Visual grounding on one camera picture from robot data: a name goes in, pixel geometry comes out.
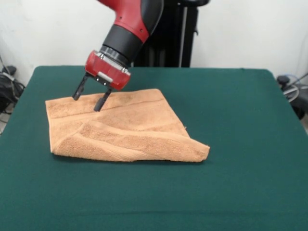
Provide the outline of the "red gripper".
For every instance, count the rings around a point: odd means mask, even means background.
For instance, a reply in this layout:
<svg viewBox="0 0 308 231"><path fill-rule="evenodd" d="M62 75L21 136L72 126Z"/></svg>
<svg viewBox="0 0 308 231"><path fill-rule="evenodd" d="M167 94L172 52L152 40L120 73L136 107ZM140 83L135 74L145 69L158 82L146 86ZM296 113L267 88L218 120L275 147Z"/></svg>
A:
<svg viewBox="0 0 308 231"><path fill-rule="evenodd" d="M97 101L94 107L95 112L101 111L102 107L112 92L112 88L116 90L122 90L130 80L130 72L127 68L113 61L107 55L95 50L93 50L87 58L85 71L93 77L101 78L111 86ZM72 98L74 101L77 101L80 98L84 90L85 83L88 80L88 74L84 75L75 93L73 94Z"/></svg>

